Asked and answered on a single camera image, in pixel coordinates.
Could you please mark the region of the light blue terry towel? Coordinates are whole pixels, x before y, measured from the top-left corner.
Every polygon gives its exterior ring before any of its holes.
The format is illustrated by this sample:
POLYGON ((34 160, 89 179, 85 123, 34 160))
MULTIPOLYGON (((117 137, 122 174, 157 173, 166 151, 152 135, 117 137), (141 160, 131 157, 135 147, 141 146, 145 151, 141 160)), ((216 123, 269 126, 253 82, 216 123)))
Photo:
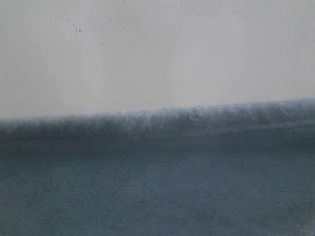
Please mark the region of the light blue terry towel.
POLYGON ((312 236, 312 98, 0 122, 3 236, 312 236))

